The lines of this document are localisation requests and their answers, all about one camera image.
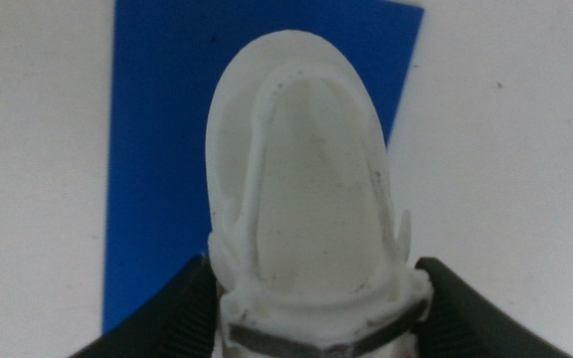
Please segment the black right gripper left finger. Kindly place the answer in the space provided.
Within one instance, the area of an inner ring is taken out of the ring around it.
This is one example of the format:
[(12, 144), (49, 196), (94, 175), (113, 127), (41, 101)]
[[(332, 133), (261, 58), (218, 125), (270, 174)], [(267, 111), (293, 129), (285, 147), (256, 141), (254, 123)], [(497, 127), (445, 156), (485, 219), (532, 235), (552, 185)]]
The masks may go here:
[(135, 312), (74, 358), (209, 358), (217, 318), (209, 259), (196, 256)]

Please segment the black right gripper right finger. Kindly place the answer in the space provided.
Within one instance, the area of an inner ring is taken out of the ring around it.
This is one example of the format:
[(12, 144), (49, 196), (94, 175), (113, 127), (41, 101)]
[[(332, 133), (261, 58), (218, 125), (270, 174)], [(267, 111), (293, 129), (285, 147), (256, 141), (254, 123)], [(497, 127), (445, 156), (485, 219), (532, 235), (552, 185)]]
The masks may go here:
[(415, 326), (424, 358), (568, 358), (498, 309), (436, 258), (421, 258), (434, 296), (426, 321)]

